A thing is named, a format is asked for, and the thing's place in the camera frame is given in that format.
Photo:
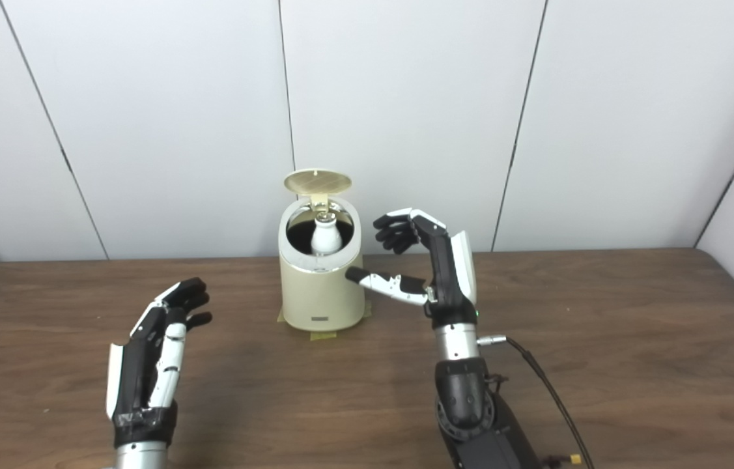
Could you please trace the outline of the white and black right hand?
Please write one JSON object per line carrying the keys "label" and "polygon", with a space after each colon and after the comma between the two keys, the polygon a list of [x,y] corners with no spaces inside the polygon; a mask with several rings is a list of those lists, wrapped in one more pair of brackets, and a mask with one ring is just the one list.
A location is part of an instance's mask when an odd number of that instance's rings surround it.
{"label": "white and black right hand", "polygon": [[354,266],[346,279],[361,287],[408,304],[421,306],[433,328],[476,324],[476,279],[467,231],[450,234],[444,223],[422,210],[403,208],[373,223],[376,240],[400,255],[415,244],[429,252],[431,279],[387,274]]}

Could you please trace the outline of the white and black left hand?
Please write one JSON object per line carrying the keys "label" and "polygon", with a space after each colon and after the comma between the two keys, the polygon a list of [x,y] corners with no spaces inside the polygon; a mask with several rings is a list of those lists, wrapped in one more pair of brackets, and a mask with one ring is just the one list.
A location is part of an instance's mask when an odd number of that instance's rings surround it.
{"label": "white and black left hand", "polygon": [[187,335],[212,321],[212,313],[194,312],[209,300],[201,278],[177,282],[147,305],[124,345],[111,344],[106,414],[115,448],[173,441]]}

